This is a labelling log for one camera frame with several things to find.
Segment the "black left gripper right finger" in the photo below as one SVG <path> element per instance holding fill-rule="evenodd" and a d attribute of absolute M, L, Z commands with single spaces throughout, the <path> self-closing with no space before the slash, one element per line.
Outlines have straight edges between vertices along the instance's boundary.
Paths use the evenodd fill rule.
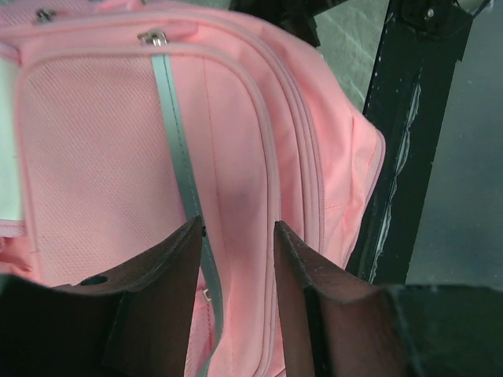
<path fill-rule="evenodd" d="M 499 376 L 502 293 L 466 285 L 374 286 L 274 226 L 289 376 Z"/>

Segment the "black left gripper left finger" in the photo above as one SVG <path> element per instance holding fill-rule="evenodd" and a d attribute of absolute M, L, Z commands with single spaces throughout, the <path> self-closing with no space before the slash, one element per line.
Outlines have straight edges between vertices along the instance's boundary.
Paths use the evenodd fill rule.
<path fill-rule="evenodd" d="M 203 236 L 194 218 L 75 286 L 2 276 L 2 375 L 183 375 Z"/>

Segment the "pink student backpack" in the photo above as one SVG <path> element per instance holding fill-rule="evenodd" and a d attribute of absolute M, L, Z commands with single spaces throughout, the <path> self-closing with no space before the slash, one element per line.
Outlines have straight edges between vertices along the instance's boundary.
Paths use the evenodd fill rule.
<path fill-rule="evenodd" d="M 1 270 L 76 283 L 207 229 L 187 376 L 283 376 L 273 233 L 347 264 L 382 134 L 322 55 L 171 1 L 1 6 Z"/>

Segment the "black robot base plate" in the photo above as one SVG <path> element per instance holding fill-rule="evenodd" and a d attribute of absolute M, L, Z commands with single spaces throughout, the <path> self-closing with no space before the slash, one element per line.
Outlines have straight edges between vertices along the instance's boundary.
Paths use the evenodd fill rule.
<path fill-rule="evenodd" d="M 347 270 L 375 284 L 406 280 L 453 74 L 472 15 L 451 1 L 392 1 L 363 108 L 386 155 Z"/>

